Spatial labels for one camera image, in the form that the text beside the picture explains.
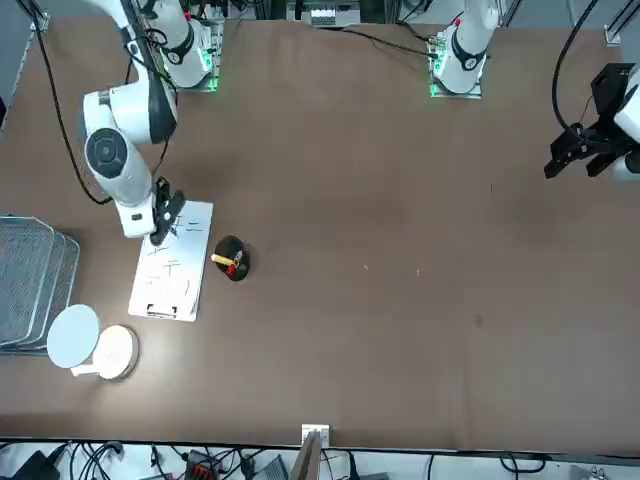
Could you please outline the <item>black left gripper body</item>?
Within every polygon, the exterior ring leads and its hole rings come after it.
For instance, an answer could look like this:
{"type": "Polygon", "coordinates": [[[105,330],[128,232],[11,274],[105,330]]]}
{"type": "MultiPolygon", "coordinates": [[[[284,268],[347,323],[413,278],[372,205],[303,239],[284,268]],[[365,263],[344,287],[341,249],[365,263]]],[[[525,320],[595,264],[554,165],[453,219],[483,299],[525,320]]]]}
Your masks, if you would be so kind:
{"type": "Polygon", "coordinates": [[[635,72],[634,63],[608,63],[591,81],[598,118],[591,126],[578,130],[582,151],[610,151],[636,143],[635,126],[624,116],[620,117],[622,126],[615,120],[631,98],[627,88],[635,72]]]}

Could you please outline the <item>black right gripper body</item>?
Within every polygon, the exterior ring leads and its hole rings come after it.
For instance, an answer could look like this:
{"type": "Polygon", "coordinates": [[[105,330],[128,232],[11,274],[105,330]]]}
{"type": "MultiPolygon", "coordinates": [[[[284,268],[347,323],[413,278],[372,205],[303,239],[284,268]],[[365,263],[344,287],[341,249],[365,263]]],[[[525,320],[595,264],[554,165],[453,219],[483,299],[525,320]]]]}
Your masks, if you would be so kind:
{"type": "Polygon", "coordinates": [[[153,246],[160,246],[170,233],[174,219],[170,215],[161,215],[155,221],[155,230],[149,235],[149,241],[153,246]]]}

